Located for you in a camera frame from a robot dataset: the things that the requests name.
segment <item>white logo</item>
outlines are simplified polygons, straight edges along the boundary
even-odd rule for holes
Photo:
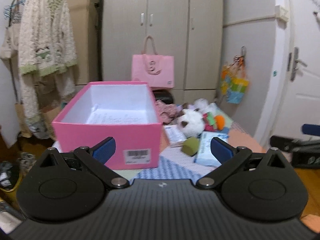
[[[168,184],[166,184],[165,182],[159,183],[159,187],[164,188],[166,187]]]

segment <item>door frame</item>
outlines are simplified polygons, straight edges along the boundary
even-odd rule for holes
[[[293,52],[294,47],[294,15],[292,12],[292,1],[275,0],[275,3],[276,5],[283,5],[288,9],[290,18],[285,28],[282,23],[275,22],[276,42],[269,91],[254,135],[254,138],[263,147],[268,147],[269,138],[272,135],[272,131],[279,117],[290,82],[290,73],[292,71],[292,60],[290,62],[290,68],[288,68],[289,53]]]

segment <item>orange toy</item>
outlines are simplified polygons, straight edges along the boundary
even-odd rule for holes
[[[223,130],[225,124],[224,117],[222,115],[216,115],[214,119],[216,120],[218,130]]]

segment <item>brown plush ear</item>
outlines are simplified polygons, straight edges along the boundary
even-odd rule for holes
[[[183,116],[183,115],[184,115],[184,112],[181,110],[181,111],[178,113],[177,117],[180,117],[180,116]]]
[[[188,122],[182,121],[182,122],[181,122],[181,125],[182,125],[182,127],[184,128],[184,127],[186,127],[186,126],[188,125]]]

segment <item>light blue package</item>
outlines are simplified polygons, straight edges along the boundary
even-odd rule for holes
[[[196,154],[195,163],[204,165],[204,166],[214,166],[219,167],[221,163],[213,156],[211,153],[211,140],[213,137],[218,137],[221,140],[228,142],[229,135],[219,132],[207,132],[204,131],[200,137],[200,145],[198,153]]]

